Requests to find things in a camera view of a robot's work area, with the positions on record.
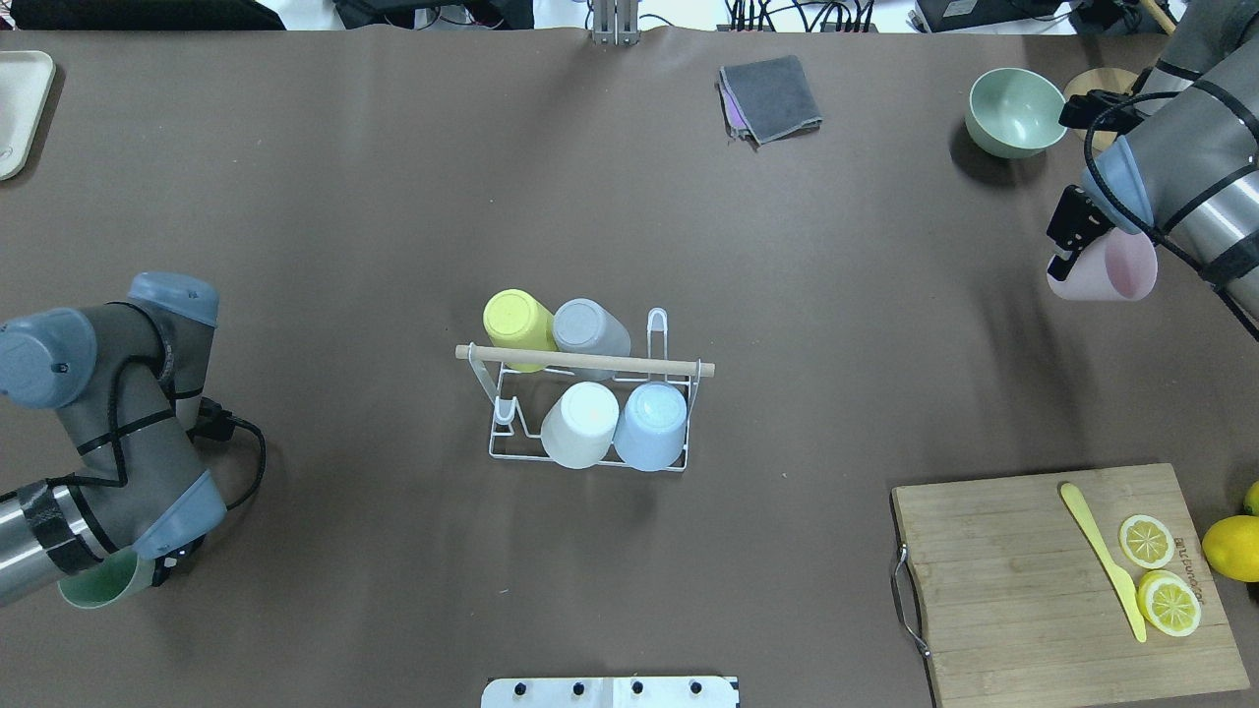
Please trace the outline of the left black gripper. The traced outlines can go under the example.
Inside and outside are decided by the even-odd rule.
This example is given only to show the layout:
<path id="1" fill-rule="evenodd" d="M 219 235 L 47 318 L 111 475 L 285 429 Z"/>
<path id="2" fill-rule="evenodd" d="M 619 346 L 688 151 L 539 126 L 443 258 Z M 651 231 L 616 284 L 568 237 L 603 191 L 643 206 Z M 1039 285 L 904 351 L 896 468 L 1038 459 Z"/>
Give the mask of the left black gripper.
<path id="1" fill-rule="evenodd" d="M 157 588 L 162 586 L 172 574 L 189 572 L 193 568 L 196 552 L 201 551 L 201 545 L 205 542 L 206 534 L 199 535 L 193 542 L 179 547 L 178 551 L 171 551 L 166 556 L 160 557 L 160 559 L 154 561 L 151 587 Z"/>

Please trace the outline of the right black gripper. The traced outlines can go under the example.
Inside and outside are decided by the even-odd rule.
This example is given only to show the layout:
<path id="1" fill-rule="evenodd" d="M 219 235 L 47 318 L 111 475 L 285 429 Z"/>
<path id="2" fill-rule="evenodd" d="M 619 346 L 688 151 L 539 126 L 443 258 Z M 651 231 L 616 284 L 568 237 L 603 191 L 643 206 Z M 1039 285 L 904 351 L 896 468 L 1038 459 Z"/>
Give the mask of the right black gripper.
<path id="1" fill-rule="evenodd" d="M 1058 205 L 1045 231 L 1053 241 L 1047 280 L 1065 282 L 1081 251 L 1112 229 L 1113 220 L 1090 202 L 1080 186 L 1066 185 L 1061 197 L 1058 197 Z"/>

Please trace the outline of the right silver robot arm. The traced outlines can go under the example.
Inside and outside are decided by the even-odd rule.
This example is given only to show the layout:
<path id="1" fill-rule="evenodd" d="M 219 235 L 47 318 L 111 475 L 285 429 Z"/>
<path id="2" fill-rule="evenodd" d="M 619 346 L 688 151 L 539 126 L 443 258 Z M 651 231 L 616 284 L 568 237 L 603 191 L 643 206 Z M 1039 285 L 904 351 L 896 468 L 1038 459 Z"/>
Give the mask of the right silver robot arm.
<path id="1" fill-rule="evenodd" d="M 1142 299 L 1165 247 L 1256 333 L 1256 58 L 1254 1 L 1196 1 L 1133 93 L 1066 100 L 1058 122 L 1115 140 L 1058 198 L 1053 292 Z"/>

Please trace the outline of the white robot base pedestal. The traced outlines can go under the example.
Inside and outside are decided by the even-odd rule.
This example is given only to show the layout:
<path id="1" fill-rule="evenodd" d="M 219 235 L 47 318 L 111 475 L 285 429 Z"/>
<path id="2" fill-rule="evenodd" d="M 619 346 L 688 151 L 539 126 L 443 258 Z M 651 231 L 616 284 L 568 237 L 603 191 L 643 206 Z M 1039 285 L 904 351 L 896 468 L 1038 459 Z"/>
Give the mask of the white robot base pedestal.
<path id="1" fill-rule="evenodd" d="M 481 707 L 739 707 L 737 678 L 575 677 L 487 682 Z"/>

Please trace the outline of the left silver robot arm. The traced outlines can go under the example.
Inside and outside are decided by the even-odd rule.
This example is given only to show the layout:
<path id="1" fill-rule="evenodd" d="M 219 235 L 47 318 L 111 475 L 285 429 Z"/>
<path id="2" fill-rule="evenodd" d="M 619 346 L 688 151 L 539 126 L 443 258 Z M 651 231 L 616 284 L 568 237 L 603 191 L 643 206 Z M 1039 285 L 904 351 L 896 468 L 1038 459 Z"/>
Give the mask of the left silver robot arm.
<path id="1" fill-rule="evenodd" d="M 204 396 L 220 297 L 149 270 L 125 299 L 3 323 L 3 396 L 50 409 L 81 470 L 3 495 L 1 600 L 97 610 L 165 582 L 261 488 L 264 432 Z"/>

